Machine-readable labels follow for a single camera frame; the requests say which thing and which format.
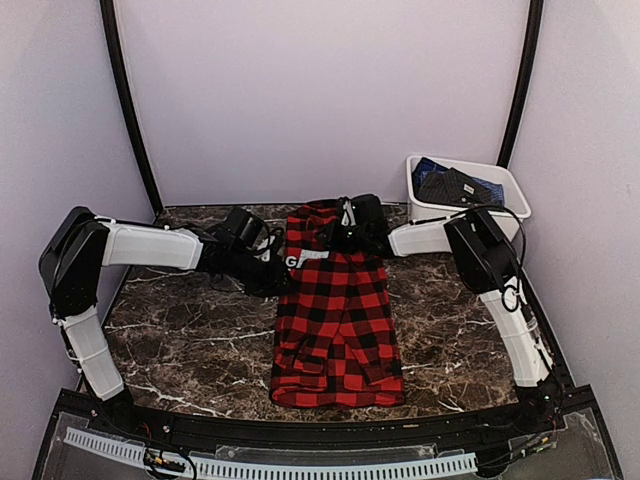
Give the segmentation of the red black plaid shirt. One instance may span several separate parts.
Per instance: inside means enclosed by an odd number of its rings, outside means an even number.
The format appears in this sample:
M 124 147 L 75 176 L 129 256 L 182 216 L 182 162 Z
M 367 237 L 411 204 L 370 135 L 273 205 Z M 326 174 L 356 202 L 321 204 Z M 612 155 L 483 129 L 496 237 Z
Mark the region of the red black plaid shirt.
M 334 200 L 287 217 L 292 290 L 276 310 L 270 398 L 281 407 L 396 407 L 405 389 L 387 275 L 380 257 L 324 246 Z

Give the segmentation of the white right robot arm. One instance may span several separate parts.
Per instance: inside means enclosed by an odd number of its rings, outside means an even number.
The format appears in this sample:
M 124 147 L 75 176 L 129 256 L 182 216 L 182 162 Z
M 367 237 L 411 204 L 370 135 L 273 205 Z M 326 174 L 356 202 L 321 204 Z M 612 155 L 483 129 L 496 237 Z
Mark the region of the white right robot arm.
M 362 252 L 384 258 L 448 251 L 462 283 L 491 314 L 509 355 L 517 387 L 540 388 L 553 374 L 538 323 L 522 289 L 522 260 L 493 215 L 504 212 L 524 229 L 511 210 L 478 205 L 449 216 L 410 220 L 390 229 L 382 214 L 361 215 L 346 203 L 316 239 L 341 253 Z

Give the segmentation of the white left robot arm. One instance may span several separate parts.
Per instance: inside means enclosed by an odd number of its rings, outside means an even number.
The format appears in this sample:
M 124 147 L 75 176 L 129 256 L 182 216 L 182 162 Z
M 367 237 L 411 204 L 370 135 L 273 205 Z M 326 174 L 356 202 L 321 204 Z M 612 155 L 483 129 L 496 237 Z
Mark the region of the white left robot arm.
M 49 311 L 80 367 L 88 389 L 105 404 L 103 421 L 120 436 L 141 427 L 140 412 L 119 373 L 97 312 L 103 268 L 139 265 L 205 272 L 240 283 L 248 296 L 269 298 L 287 293 L 291 277 L 279 254 L 281 228 L 270 228 L 251 212 L 234 207 L 208 228 L 172 228 L 116 220 L 74 207 L 57 229 L 38 262 Z

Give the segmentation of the dark blue plaid shirt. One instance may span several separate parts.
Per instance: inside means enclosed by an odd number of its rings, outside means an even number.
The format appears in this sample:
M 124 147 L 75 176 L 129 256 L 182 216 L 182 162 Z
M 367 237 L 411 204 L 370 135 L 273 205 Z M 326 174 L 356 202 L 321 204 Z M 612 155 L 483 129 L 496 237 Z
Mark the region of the dark blue plaid shirt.
M 431 173 L 444 173 L 449 167 L 441 165 L 428 157 L 422 157 L 414 167 L 412 174 L 416 176 L 426 176 Z

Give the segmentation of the grey striped shirt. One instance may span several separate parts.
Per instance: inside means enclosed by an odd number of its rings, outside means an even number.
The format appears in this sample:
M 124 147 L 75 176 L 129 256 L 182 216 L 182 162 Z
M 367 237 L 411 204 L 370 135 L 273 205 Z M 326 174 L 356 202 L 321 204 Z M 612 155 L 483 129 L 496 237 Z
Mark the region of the grey striped shirt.
M 418 188 L 416 199 L 456 207 L 499 205 L 491 202 L 490 191 L 473 178 L 456 169 L 428 174 Z

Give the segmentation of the white plastic bin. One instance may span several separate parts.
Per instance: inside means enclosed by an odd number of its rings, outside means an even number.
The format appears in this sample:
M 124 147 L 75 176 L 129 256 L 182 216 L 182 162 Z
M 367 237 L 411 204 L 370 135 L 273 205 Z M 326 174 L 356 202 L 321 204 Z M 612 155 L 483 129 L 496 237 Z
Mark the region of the white plastic bin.
M 467 206 L 425 203 L 416 198 L 413 172 L 422 159 L 423 156 L 421 155 L 410 155 L 406 159 L 408 219 L 417 221 L 449 217 L 466 210 Z M 433 156 L 429 156 L 428 159 L 444 169 L 453 168 L 475 179 L 500 185 L 503 192 L 503 205 L 517 215 L 521 223 L 524 223 L 524 221 L 531 216 L 529 204 L 514 176 L 508 170 L 495 165 L 438 158 Z M 491 214 L 505 235 L 508 236 L 510 240 L 513 240 L 519 231 L 516 220 L 508 212 L 504 211 L 496 211 L 493 209 Z

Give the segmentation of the black front rail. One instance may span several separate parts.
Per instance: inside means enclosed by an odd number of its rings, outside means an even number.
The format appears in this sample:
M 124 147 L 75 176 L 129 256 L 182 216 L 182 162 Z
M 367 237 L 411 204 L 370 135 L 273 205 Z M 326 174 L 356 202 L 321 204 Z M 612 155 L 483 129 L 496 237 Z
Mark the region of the black front rail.
M 494 449 L 521 435 L 537 435 L 553 424 L 539 418 L 519 418 L 518 405 L 507 405 L 477 412 L 439 417 L 392 421 L 287 423 L 232 420 L 171 413 L 131 406 L 132 429 L 118 426 L 88 398 L 75 410 L 89 425 L 103 432 L 131 438 L 148 427 L 152 436 L 145 440 L 193 451 L 212 452 L 222 445 L 302 450 L 373 449 L 434 443 L 439 449 Z

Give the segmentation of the black left frame post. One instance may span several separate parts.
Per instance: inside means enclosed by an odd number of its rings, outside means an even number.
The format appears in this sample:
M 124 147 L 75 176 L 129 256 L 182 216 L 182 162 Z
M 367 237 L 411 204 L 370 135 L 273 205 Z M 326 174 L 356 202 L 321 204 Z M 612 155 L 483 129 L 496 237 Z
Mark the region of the black left frame post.
M 100 0 L 99 7 L 113 81 L 134 160 L 148 202 L 153 213 L 158 216 L 164 210 L 164 205 L 152 171 L 134 105 L 119 35 L 116 4 L 113 0 Z

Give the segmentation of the black frame post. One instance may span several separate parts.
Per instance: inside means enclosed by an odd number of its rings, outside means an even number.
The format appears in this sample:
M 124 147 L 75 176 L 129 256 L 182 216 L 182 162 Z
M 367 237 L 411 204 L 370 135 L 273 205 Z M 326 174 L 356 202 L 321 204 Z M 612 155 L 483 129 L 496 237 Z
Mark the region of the black frame post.
M 509 167 L 526 104 L 544 9 L 543 0 L 531 0 L 513 98 L 496 165 Z
M 99 7 L 113 81 L 134 160 L 148 202 L 153 213 L 158 216 L 164 210 L 164 205 L 152 171 L 134 105 L 119 35 L 116 4 L 113 0 L 100 0 Z

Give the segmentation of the black right frame post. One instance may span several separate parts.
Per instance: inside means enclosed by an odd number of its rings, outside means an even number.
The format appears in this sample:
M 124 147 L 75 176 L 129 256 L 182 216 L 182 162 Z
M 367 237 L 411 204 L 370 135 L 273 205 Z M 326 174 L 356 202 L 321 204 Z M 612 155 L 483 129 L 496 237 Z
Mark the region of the black right frame post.
M 531 0 L 513 98 L 496 165 L 509 167 L 526 104 L 544 9 L 543 0 Z

